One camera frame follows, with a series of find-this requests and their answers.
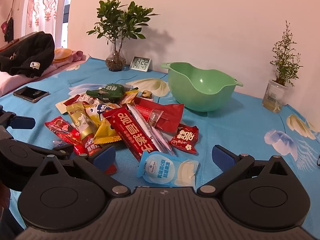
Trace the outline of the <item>yellow blue snack bag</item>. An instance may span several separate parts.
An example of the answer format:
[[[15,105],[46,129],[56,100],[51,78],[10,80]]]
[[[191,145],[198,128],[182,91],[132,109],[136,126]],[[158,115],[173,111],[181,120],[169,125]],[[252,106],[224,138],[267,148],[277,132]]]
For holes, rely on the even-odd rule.
[[[89,119],[96,126],[93,142],[96,145],[110,144],[121,141],[121,137],[111,127],[111,124],[103,116],[104,113],[112,110],[105,104],[85,105],[85,111]]]

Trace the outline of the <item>gold red drink sachet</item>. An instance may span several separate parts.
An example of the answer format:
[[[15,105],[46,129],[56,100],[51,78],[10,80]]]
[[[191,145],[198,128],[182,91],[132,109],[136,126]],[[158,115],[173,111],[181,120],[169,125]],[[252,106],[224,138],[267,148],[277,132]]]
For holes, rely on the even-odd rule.
[[[66,107],[73,124],[80,133],[80,139],[88,155],[93,155],[100,150],[100,146],[93,141],[95,126],[86,115],[82,103],[74,103]]]

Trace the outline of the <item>red cartoon snack bar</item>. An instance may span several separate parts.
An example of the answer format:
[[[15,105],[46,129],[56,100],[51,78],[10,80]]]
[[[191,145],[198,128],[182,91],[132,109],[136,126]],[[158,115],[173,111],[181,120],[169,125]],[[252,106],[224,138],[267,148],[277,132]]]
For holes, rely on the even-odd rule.
[[[71,126],[71,124],[61,116],[45,122],[44,125],[64,142],[72,144],[77,155],[87,153],[80,139],[78,130]]]

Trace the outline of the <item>long red snack bar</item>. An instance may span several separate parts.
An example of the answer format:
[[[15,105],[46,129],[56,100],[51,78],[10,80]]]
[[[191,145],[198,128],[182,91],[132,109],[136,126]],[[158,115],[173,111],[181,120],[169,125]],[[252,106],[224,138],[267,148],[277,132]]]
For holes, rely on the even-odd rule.
[[[103,117],[111,124],[138,161],[141,160],[144,152],[151,153],[157,150],[126,107],[107,111],[103,113]]]

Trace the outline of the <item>small red candy packet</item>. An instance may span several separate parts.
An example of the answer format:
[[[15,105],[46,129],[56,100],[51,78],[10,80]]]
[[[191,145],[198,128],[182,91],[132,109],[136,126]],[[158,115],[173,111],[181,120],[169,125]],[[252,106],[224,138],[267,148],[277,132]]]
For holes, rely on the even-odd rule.
[[[177,133],[169,141],[169,144],[180,151],[197,155],[195,144],[198,141],[199,129],[196,126],[179,124]]]

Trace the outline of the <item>blue white snack pouch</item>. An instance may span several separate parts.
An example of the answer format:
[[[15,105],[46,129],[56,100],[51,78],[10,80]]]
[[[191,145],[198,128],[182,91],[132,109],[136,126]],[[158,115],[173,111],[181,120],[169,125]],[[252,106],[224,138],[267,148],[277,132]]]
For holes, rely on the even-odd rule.
[[[144,152],[137,177],[148,183],[169,187],[194,187],[199,162],[162,152]]]

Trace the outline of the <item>white pink stick sachet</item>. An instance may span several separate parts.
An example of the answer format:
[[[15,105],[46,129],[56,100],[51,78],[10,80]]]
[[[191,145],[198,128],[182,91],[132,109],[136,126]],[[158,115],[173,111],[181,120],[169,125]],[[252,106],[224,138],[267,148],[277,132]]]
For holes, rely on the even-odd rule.
[[[159,131],[157,131],[157,129],[148,124],[147,121],[140,114],[140,112],[135,109],[135,107],[129,105],[128,103],[126,105],[133,117],[135,118],[135,120],[140,125],[140,127],[143,129],[148,138],[157,148],[157,150],[162,153],[174,155],[174,152],[172,151],[171,147],[169,146],[168,142],[163,137],[163,135]]]

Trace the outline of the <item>large red envelope packet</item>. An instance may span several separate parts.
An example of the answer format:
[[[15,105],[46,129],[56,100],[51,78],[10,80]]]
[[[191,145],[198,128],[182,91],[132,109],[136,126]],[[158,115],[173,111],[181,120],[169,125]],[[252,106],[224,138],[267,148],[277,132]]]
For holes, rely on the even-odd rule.
[[[155,128],[167,133],[174,133],[180,124],[184,104],[161,105],[143,98],[135,98],[135,109],[140,112],[147,122],[149,114],[153,109],[163,111]]]

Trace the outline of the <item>green snack packet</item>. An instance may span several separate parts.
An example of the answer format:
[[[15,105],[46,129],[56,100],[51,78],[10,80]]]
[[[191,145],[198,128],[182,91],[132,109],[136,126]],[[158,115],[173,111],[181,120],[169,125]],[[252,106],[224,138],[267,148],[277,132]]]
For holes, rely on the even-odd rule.
[[[106,101],[121,99],[124,97],[125,93],[129,91],[137,92],[138,88],[129,89],[118,83],[109,83],[99,89],[87,90],[86,94],[99,100]]]

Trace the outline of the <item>clear red small packet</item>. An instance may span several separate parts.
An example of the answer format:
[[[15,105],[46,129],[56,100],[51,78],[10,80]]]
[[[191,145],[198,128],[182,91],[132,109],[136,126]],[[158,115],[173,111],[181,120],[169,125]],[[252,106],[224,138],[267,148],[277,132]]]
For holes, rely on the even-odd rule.
[[[153,109],[148,117],[148,124],[152,127],[156,127],[157,122],[161,118],[163,111]]]

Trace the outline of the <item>black smartphone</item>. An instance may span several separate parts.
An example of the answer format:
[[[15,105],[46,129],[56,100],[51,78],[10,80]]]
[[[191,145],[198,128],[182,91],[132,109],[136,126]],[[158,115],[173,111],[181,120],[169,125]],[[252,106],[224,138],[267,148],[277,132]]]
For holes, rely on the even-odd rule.
[[[44,98],[45,96],[48,96],[49,94],[50,93],[47,91],[31,88],[28,86],[22,87],[13,92],[14,96],[22,98],[32,103],[38,102],[40,99]]]

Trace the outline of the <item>pink folded cloth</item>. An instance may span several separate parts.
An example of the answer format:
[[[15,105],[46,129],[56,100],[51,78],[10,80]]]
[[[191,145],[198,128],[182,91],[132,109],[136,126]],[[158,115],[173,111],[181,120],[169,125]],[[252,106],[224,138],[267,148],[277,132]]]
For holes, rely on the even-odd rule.
[[[87,55],[82,51],[73,51],[65,61],[51,64],[42,74],[41,77],[29,78],[24,75],[11,76],[6,72],[1,72],[0,97],[10,93],[11,91],[21,87],[22,85],[45,79],[49,76],[57,74],[63,70],[72,70],[80,64],[87,61]]]

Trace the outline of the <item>blue floral tablecloth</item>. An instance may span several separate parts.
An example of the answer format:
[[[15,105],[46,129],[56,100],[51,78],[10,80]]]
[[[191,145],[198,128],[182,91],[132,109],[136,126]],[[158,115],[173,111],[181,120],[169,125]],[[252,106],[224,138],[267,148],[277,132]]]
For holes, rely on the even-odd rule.
[[[57,137],[45,126],[45,122],[60,115],[56,104],[67,99],[73,87],[88,89],[90,85],[103,87],[109,83],[125,84],[147,78],[168,79],[164,73],[145,73],[129,68],[111,72],[103,61],[89,59],[76,70],[65,70],[32,82],[32,88],[49,92],[39,102],[31,103],[7,94],[1,98],[1,105],[6,111],[30,116],[36,121],[31,130],[11,130],[15,139],[51,148]],[[214,145],[221,145],[235,154],[247,153],[258,160],[281,155],[311,200],[304,229],[319,237],[319,128],[291,106],[285,106],[280,113],[273,113],[262,106],[260,99],[236,92],[227,105],[217,111],[197,113],[185,109],[182,122],[199,129],[199,139],[195,145],[197,155],[194,156],[199,162],[196,186],[220,174],[220,169],[212,161]]]

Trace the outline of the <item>white flat sachet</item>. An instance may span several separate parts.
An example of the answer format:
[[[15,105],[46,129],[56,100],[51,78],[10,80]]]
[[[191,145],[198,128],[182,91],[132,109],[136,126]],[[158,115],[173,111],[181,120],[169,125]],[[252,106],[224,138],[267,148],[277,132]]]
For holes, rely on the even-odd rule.
[[[58,111],[59,111],[61,114],[67,113],[66,105],[65,105],[64,103],[65,103],[65,100],[63,100],[63,101],[58,102],[58,103],[55,104],[55,107],[58,109]]]

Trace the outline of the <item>red white snack packet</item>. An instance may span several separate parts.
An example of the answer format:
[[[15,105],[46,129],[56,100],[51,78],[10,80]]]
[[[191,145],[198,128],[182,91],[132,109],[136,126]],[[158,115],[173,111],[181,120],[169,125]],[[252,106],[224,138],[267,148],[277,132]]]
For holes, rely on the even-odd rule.
[[[65,106],[70,106],[74,103],[82,103],[83,105],[99,105],[104,104],[98,98],[87,95],[86,93],[76,94],[74,97],[68,99],[63,104]]]

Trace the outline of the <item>black cap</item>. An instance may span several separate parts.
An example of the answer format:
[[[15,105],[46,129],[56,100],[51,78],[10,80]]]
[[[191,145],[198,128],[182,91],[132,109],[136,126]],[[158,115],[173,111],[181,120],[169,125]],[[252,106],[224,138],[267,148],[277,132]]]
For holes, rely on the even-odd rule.
[[[1,72],[40,77],[52,64],[55,43],[51,34],[36,32],[1,52]]]

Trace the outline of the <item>green plastic bowl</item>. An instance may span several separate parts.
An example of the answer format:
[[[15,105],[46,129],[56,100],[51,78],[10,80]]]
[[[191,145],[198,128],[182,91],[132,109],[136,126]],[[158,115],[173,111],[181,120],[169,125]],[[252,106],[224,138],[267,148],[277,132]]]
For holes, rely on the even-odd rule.
[[[161,64],[168,70],[172,96],[186,108],[196,112],[211,112],[224,106],[236,86],[243,83],[216,69],[199,69],[186,62]]]

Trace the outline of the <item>orange plastic plate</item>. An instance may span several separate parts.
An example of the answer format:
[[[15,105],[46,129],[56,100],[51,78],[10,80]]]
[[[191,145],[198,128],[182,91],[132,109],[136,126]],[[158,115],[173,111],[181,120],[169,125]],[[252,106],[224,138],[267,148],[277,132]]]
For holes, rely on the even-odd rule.
[[[73,51],[68,48],[56,48],[54,50],[53,63],[65,61],[67,58],[69,58],[72,55],[72,53]]]

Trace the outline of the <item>brown wrapped candy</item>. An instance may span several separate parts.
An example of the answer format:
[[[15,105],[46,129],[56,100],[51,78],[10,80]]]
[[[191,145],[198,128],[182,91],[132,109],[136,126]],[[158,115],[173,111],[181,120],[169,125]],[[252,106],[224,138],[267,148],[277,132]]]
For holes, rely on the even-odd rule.
[[[152,92],[149,90],[144,90],[141,94],[141,97],[145,99],[151,99],[153,97]]]

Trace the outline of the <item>hanging clothes rack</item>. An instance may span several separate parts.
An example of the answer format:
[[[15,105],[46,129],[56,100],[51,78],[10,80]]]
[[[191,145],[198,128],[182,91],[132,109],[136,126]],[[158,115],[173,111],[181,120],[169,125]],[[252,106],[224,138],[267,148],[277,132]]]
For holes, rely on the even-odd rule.
[[[14,40],[14,12],[15,0],[12,0],[10,11],[8,13],[7,19],[1,24],[1,31],[4,35],[4,41],[10,43]]]

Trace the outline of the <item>white digital clock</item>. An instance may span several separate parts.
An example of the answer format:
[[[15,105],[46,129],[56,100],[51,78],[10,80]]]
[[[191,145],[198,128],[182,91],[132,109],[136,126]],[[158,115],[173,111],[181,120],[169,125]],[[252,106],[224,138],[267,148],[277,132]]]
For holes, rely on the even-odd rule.
[[[130,69],[138,70],[141,72],[147,72],[149,69],[150,63],[151,63],[150,58],[134,56],[130,64]]]

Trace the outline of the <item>small plant in clear cup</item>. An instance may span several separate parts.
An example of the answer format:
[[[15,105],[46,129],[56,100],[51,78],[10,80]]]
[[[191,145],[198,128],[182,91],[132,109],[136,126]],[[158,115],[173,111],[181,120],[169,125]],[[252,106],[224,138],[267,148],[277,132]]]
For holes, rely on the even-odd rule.
[[[262,100],[262,105],[273,113],[279,113],[286,105],[288,86],[294,86],[293,81],[298,79],[298,71],[302,68],[295,44],[290,22],[286,21],[281,39],[272,48],[273,60],[270,64],[274,67],[275,78],[268,81]]]

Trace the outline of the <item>floral curtain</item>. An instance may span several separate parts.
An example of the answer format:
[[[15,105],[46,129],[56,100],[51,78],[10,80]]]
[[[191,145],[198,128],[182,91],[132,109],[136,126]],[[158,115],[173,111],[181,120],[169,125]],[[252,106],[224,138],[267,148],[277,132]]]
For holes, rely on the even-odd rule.
[[[51,34],[56,48],[61,47],[65,0],[26,0],[25,33]]]

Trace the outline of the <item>leafy plant in glass vase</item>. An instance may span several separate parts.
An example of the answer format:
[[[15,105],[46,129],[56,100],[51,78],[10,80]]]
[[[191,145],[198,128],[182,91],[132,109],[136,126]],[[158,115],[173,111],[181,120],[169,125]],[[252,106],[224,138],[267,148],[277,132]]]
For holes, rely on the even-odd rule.
[[[112,72],[123,69],[126,60],[122,55],[125,40],[144,40],[143,27],[153,16],[153,8],[144,7],[134,1],[122,4],[119,0],[100,0],[97,7],[97,19],[92,30],[87,35],[96,35],[97,39],[106,38],[112,47],[111,54],[106,58],[107,68]]]

